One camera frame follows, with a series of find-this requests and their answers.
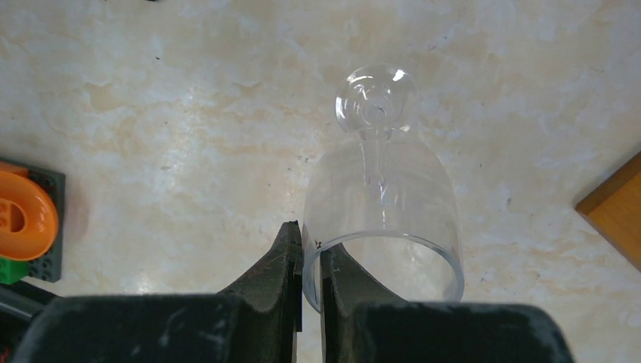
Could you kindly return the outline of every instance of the clear glass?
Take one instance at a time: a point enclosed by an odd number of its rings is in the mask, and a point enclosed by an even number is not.
[[[420,97],[389,65],[360,68],[336,97],[349,137],[320,159],[305,198],[303,289],[320,311],[321,252],[337,244],[408,300],[460,300],[457,209],[436,155],[410,134]]]

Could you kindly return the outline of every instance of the glass rim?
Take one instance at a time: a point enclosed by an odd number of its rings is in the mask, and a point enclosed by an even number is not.
[[[315,301],[311,301],[311,298],[307,293],[307,289],[305,289],[305,286],[312,286],[314,288],[314,295],[315,295],[316,285],[315,285],[314,279],[312,278],[313,274],[310,273],[310,272],[314,272],[315,274],[315,271],[312,271],[312,269],[314,268],[314,263],[316,262],[318,257],[321,256],[321,253],[323,251],[328,250],[329,248],[334,247],[338,244],[343,244],[347,241],[355,240],[358,238],[364,238],[364,237],[390,237],[390,238],[399,238],[399,239],[409,240],[411,242],[414,242],[415,244],[420,244],[436,252],[441,258],[445,260],[445,262],[448,263],[448,265],[454,272],[454,276],[456,279],[456,289],[454,290],[454,293],[452,293],[451,296],[446,296],[444,300],[460,301],[461,298],[463,297],[463,290],[465,288],[465,278],[463,275],[463,267],[461,262],[457,258],[457,256],[454,255],[453,253],[450,253],[447,250],[444,250],[443,247],[431,242],[430,240],[426,240],[425,238],[417,237],[412,234],[407,234],[400,231],[387,231],[387,230],[359,231],[359,232],[354,232],[351,234],[345,234],[343,236],[336,237],[330,240],[329,242],[327,242],[326,244],[324,244],[321,248],[316,249],[314,253],[304,256],[303,275],[307,275],[308,278],[305,281],[303,281],[303,292],[305,293],[305,298],[307,299],[309,305],[312,308],[314,308],[314,310],[316,310],[317,312],[321,312],[320,304],[316,303]]]

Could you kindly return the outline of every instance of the white marble surface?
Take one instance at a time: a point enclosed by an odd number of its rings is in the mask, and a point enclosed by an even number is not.
[[[545,308],[578,361],[641,361],[641,274],[572,209],[641,147],[637,0],[0,0],[0,154],[68,176],[47,288],[230,283],[301,219],[335,87],[373,62],[428,100],[464,299]]]

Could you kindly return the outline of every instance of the orange plastic piece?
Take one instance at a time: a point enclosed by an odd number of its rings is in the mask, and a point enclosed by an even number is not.
[[[54,203],[28,174],[0,163],[0,256],[15,261],[44,255],[58,233]]]

